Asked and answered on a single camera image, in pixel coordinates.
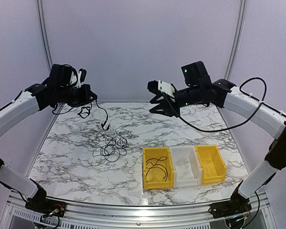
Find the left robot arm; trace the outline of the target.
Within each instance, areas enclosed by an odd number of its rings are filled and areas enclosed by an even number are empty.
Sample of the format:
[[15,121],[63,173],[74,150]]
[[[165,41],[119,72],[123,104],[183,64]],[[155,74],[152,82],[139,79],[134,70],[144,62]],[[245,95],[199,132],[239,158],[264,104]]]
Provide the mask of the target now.
[[[86,70],[75,70],[69,64],[53,64],[50,75],[36,83],[8,104],[0,108],[0,137],[25,118],[47,107],[56,109],[60,104],[70,108],[82,107],[97,100],[91,87],[84,83]],[[51,202],[46,191],[35,181],[19,174],[0,158],[0,183],[27,197],[26,207],[47,212]]]

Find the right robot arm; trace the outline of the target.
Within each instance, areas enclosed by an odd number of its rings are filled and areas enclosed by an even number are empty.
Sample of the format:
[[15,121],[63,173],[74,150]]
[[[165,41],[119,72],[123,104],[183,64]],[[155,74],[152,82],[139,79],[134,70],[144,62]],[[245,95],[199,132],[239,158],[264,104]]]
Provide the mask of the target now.
[[202,61],[181,69],[187,85],[185,89],[177,90],[173,84],[161,80],[148,83],[148,91],[155,95],[150,100],[155,105],[150,113],[180,118],[182,107],[213,104],[241,115],[274,139],[264,161],[237,186],[228,201],[211,204],[209,213],[219,218],[250,210],[250,197],[268,184],[277,171],[286,167],[286,113],[267,105],[264,98],[257,99],[228,80],[212,82]]

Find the left yellow bin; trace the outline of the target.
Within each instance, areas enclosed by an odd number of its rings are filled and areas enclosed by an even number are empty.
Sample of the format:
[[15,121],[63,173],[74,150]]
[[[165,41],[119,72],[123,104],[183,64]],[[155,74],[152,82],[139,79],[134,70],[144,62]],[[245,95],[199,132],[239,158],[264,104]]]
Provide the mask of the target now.
[[174,187],[174,167],[168,147],[143,148],[143,188],[170,189]]

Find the yellow bin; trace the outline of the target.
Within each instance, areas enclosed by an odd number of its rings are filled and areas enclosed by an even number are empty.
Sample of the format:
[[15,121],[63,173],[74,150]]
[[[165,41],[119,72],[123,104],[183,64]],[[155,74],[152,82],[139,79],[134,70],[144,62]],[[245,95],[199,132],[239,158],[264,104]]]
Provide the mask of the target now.
[[201,184],[220,183],[226,177],[226,165],[217,145],[194,146],[202,170]]
[[174,187],[174,167],[168,147],[143,148],[143,188],[170,189]]

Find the white translucent bin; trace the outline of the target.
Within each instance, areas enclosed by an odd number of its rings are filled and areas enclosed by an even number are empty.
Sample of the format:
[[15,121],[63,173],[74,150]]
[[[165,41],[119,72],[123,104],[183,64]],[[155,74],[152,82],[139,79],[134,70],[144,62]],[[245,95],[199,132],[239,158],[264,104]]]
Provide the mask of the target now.
[[170,147],[174,188],[201,185],[202,169],[194,146]]

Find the right yellow bin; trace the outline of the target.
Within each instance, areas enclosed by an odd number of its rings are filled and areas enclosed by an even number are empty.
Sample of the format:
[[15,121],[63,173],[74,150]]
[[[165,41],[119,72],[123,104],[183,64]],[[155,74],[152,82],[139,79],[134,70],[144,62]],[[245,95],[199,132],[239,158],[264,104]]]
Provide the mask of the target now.
[[220,183],[226,177],[226,165],[217,145],[194,146],[202,170],[201,184]]

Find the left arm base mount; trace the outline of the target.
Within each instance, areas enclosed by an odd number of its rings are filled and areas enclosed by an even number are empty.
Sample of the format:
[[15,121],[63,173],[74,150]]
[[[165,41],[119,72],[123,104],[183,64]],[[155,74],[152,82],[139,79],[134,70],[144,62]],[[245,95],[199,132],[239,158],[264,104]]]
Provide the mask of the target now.
[[27,198],[25,208],[39,213],[44,213],[47,216],[49,216],[51,212],[58,210],[54,215],[63,217],[67,204],[62,201],[48,199],[47,192],[37,182],[32,179],[31,181],[37,186],[38,190],[33,198]]

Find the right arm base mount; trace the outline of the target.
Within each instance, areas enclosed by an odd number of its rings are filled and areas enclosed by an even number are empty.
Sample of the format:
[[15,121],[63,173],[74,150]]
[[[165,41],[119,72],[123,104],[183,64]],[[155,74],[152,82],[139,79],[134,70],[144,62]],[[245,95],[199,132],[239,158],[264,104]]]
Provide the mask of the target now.
[[236,187],[229,200],[210,205],[208,212],[213,215],[213,218],[237,215],[252,209],[249,199],[241,196],[238,192],[241,184],[242,182]]

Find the aluminium front rail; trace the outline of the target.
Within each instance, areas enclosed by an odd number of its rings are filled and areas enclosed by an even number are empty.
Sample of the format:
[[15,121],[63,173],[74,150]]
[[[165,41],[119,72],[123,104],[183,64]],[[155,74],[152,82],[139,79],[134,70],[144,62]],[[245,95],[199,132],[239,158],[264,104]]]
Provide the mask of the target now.
[[213,218],[210,203],[176,206],[119,206],[65,201],[64,216],[43,218],[25,208],[11,192],[5,205],[0,229],[226,229],[236,216]]

